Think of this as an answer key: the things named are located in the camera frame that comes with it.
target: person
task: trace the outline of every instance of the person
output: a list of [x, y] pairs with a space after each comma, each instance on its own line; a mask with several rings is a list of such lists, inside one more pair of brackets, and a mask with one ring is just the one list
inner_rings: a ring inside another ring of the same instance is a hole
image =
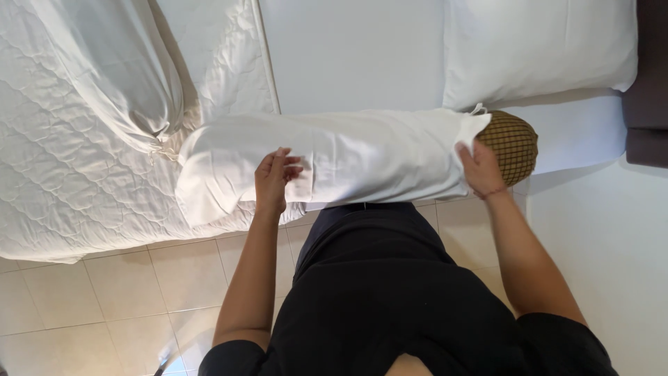
[[255, 173], [257, 212], [199, 375], [616, 375], [494, 152], [458, 148], [517, 319], [411, 203], [358, 203], [320, 213], [272, 332], [279, 216], [301, 172], [279, 149]]

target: hand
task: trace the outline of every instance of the hand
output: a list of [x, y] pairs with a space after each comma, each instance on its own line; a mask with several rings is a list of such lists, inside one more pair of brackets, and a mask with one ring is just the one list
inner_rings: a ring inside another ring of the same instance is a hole
[[299, 177], [303, 167], [290, 166], [301, 157], [286, 157], [292, 149], [279, 148], [260, 162], [255, 170], [256, 212], [279, 216], [285, 211], [285, 185]]
[[481, 199], [495, 193], [506, 191], [506, 184], [496, 162], [494, 151], [480, 141], [473, 141], [473, 157], [462, 143], [455, 146], [464, 166], [464, 175], [468, 185]]

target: black shirt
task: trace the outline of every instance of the black shirt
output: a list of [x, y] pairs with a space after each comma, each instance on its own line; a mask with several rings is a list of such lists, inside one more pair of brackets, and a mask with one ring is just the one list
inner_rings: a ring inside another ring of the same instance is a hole
[[313, 246], [265, 353], [211, 349], [200, 376], [382, 376], [402, 353], [435, 376], [616, 375], [590, 330], [553, 314], [515, 319], [471, 271], [396, 213], [344, 217]]

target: left hand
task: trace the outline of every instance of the left hand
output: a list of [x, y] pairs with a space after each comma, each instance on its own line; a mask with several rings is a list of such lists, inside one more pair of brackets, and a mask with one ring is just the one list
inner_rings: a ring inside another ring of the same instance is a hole
[[279, 148], [260, 162], [255, 170], [255, 207], [257, 213], [279, 216], [285, 211], [285, 185], [299, 177], [303, 167], [290, 166], [301, 161], [301, 157], [287, 157], [290, 148]]

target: black pants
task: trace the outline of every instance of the black pants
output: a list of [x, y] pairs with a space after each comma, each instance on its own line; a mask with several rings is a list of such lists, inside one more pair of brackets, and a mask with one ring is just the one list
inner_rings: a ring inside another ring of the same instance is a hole
[[403, 214], [407, 219], [413, 221], [417, 226], [423, 231], [424, 235], [429, 237], [431, 240], [434, 240], [437, 244], [443, 244], [438, 233], [434, 230], [432, 225], [420, 214], [416, 209], [415, 205], [410, 202], [397, 202], [397, 203], [350, 203], [348, 205], [342, 205], [337, 207], [329, 207], [327, 209], [322, 209], [318, 218], [313, 223], [311, 227], [311, 232], [307, 236], [304, 245], [299, 251], [299, 257], [297, 258], [297, 267], [299, 269], [302, 262], [309, 254], [313, 248], [313, 243], [318, 239], [318, 237], [330, 228], [334, 223], [338, 222], [341, 218], [349, 215], [350, 213], [355, 213], [356, 211], [361, 210], [392, 210]]

